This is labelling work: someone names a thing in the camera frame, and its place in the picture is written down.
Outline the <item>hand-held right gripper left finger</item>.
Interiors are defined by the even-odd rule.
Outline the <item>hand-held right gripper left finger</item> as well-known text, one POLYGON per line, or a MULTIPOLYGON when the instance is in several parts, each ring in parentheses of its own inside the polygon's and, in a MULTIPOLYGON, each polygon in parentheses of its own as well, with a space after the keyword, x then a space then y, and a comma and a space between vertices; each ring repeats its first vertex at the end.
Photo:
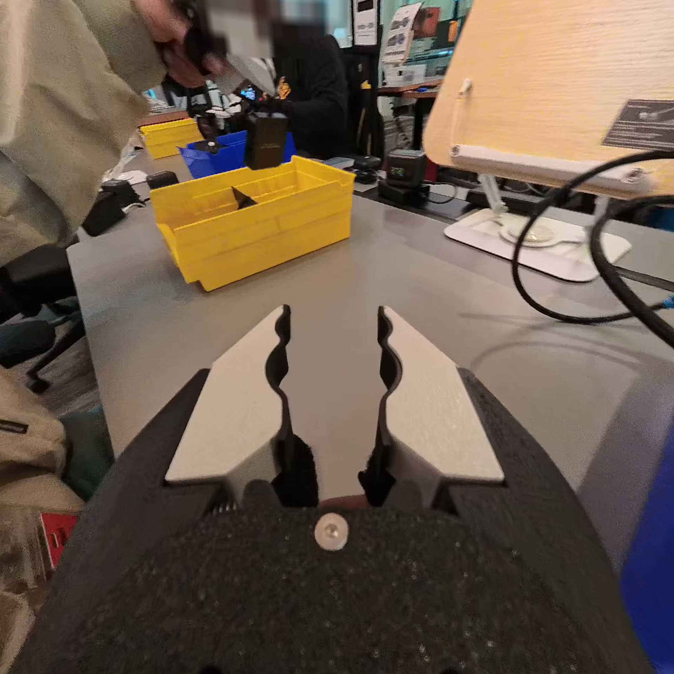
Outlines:
POLYGON ((280 305, 215 359, 164 480, 217 484, 241 501, 255 480, 271 482, 292 452, 288 372, 291 309, 280 305))

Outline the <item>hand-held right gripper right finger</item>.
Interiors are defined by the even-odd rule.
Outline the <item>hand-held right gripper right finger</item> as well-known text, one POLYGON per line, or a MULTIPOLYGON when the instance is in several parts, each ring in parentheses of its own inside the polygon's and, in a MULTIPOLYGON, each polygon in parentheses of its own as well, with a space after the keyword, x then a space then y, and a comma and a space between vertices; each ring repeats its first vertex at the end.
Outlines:
POLYGON ((385 393, 377 419, 383 470, 421 501, 451 484, 504 486, 506 477, 459 372, 443 351, 388 306, 377 311, 385 393))

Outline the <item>large yellow plastic bin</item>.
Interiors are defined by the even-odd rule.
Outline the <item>large yellow plastic bin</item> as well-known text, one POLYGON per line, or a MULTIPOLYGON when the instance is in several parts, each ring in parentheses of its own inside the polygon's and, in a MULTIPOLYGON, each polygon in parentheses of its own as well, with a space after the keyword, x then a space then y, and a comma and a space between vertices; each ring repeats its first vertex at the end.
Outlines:
POLYGON ((355 175, 293 156, 150 191, 156 225, 187 283, 237 282, 350 236, 355 175), (231 187, 257 201, 237 210, 231 187))

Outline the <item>person's left forearm beige sleeve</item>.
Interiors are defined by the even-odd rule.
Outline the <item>person's left forearm beige sleeve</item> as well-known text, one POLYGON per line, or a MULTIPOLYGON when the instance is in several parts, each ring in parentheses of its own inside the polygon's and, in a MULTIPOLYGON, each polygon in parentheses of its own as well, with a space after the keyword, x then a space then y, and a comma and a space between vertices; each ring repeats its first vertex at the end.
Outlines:
POLYGON ((72 242, 163 74, 131 1, 1 2, 1 265, 72 242))

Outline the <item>person's left hand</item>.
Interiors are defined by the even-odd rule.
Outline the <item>person's left hand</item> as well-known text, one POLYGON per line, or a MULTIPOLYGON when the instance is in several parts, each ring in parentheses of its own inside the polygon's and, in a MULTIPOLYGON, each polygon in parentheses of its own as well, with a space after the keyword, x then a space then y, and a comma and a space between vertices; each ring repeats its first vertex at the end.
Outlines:
POLYGON ((185 49, 185 37, 191 22, 172 1, 132 1, 143 20, 153 42, 159 45, 159 53, 167 74, 185 88, 199 88, 206 83, 206 74, 217 76, 226 70, 226 63, 218 56, 208 53, 202 66, 198 67, 189 58, 185 49))

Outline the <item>blue plastic bin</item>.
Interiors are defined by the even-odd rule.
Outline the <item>blue plastic bin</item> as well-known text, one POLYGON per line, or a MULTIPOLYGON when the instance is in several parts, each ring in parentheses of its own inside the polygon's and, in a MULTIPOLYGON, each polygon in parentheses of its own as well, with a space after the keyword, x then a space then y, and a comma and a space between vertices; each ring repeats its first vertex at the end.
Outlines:
POLYGON ((210 148, 209 141, 202 139, 178 147, 184 163, 194 179, 209 177, 214 174, 227 173, 241 168, 254 171, 275 168, 288 163, 296 154, 294 139, 290 131, 286 132, 283 150, 271 149, 262 141, 248 141, 247 131, 227 133, 215 139, 215 150, 210 148))

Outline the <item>small yellow plastic bin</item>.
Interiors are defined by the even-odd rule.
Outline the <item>small yellow plastic bin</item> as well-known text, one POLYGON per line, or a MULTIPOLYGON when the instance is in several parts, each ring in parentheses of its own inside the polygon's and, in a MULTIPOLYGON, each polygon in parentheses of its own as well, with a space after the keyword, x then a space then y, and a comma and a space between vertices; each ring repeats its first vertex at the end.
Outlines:
POLYGON ((181 147, 204 140, 197 122, 191 118, 142 125, 139 135, 154 159, 178 155, 181 147))

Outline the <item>black charger device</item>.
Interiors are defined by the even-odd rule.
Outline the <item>black charger device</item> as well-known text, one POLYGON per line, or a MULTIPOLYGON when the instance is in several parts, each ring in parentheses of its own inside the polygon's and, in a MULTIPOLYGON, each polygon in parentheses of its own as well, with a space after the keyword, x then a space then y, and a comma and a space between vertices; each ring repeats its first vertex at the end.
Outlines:
POLYGON ((430 191, 425 182, 426 166, 423 150, 393 150, 385 161, 385 178, 378 181, 379 200, 397 206, 424 207, 430 191))

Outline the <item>black charger block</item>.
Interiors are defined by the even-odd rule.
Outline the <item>black charger block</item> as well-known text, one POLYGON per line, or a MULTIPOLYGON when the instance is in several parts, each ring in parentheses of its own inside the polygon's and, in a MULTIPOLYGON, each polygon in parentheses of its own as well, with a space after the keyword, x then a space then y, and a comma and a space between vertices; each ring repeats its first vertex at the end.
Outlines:
POLYGON ((89 237, 98 237, 124 220, 132 210, 144 206, 145 201, 129 181, 105 181, 81 228, 89 237))

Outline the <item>white board stand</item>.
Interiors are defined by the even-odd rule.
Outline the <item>white board stand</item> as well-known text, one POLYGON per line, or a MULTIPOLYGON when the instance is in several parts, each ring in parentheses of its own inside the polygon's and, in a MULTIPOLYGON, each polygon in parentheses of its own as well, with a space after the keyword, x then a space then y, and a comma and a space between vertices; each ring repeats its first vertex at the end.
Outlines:
POLYGON ((590 224, 542 216, 524 234, 528 218, 506 206, 495 176, 479 174, 478 181, 486 189, 488 207, 446 226, 447 239, 510 262, 523 235, 518 260, 526 268, 565 282, 586 283, 599 277, 590 255, 590 224))

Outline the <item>black office chair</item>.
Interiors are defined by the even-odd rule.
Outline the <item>black office chair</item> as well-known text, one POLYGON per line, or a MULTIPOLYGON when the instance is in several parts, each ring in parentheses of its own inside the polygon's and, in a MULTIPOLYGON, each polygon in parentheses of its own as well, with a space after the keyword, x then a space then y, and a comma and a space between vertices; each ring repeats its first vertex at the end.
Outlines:
POLYGON ((66 251, 39 247, 1 267, 1 366, 26 361, 26 387, 43 394, 41 371, 86 334, 66 251))

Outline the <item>black label plate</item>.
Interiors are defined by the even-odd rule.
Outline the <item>black label plate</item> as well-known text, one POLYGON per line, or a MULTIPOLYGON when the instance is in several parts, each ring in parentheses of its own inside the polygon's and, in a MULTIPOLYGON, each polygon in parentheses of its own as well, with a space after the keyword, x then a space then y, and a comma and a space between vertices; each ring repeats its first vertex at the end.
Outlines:
POLYGON ((673 100, 628 100, 601 145, 645 151, 673 150, 673 100))

